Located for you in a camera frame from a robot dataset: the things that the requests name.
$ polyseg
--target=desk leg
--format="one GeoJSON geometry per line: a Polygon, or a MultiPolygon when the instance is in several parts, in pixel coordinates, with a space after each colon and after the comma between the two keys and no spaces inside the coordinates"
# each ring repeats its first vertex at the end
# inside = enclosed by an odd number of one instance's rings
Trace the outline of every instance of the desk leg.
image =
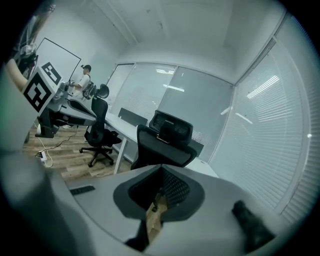
{"type": "Polygon", "coordinates": [[[118,155],[118,158],[115,163],[115,168],[114,168],[113,174],[116,174],[120,169],[120,164],[121,164],[122,158],[124,157],[125,148],[126,148],[127,143],[128,143],[127,139],[123,138],[121,148],[119,151],[119,155],[118,155]]]}

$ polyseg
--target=office chair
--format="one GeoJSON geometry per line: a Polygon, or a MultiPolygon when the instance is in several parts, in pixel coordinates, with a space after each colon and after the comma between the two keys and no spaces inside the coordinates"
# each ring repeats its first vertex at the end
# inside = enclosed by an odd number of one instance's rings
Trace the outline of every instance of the office chair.
{"type": "Polygon", "coordinates": [[[188,146],[192,131],[192,124],[156,110],[149,127],[137,127],[138,159],[131,170],[158,164],[185,167],[197,155],[188,146]]]}
{"type": "Polygon", "coordinates": [[[95,93],[95,96],[92,99],[91,109],[96,115],[96,123],[91,127],[90,133],[87,131],[84,135],[87,142],[92,147],[82,147],[79,152],[83,153],[84,150],[94,151],[94,157],[88,163],[89,167],[93,166],[93,161],[97,158],[99,154],[104,155],[110,160],[110,165],[114,164],[114,160],[107,155],[107,153],[112,153],[112,145],[118,144],[121,142],[121,139],[118,138],[118,133],[115,131],[110,131],[105,129],[105,118],[108,110],[108,103],[103,100],[109,95],[109,88],[105,84],[100,85],[95,93]]]}

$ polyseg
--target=white t-shirt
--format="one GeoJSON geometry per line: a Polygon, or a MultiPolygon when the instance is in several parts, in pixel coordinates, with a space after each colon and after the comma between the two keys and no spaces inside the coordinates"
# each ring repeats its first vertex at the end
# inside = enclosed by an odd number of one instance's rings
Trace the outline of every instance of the white t-shirt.
{"type": "Polygon", "coordinates": [[[83,98],[83,90],[87,87],[87,85],[90,83],[90,76],[88,74],[85,74],[80,82],[78,82],[78,85],[81,86],[81,89],[74,88],[73,95],[78,98],[83,98]]]}

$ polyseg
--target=chair headrest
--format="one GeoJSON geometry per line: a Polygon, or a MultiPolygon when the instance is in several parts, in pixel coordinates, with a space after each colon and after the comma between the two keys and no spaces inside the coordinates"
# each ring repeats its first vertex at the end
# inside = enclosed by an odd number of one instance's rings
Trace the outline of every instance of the chair headrest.
{"type": "Polygon", "coordinates": [[[159,138],[171,143],[188,145],[193,133],[193,125],[168,113],[156,110],[149,127],[159,133],[159,138]]]}
{"type": "Polygon", "coordinates": [[[95,95],[99,98],[105,99],[109,96],[109,87],[106,84],[101,84],[100,88],[96,90],[95,95]]]}

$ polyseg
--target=wall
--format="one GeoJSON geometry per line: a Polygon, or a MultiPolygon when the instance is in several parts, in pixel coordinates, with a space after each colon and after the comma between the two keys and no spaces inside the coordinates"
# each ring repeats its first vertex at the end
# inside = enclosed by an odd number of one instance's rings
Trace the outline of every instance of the wall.
{"type": "Polygon", "coordinates": [[[107,82],[116,67],[117,57],[129,44],[98,8],[71,6],[69,3],[57,2],[36,44],[48,38],[81,58],[71,79],[81,79],[80,65],[89,64],[92,67],[91,79],[99,87],[107,82]]]}
{"type": "Polygon", "coordinates": [[[141,42],[130,46],[117,63],[150,62],[205,72],[229,83],[234,82],[233,51],[190,38],[141,42]]]}
{"type": "Polygon", "coordinates": [[[276,32],[285,14],[285,8],[276,1],[254,1],[251,3],[254,16],[247,24],[250,29],[241,35],[236,52],[236,68],[234,79],[238,81],[263,51],[276,32]]]}

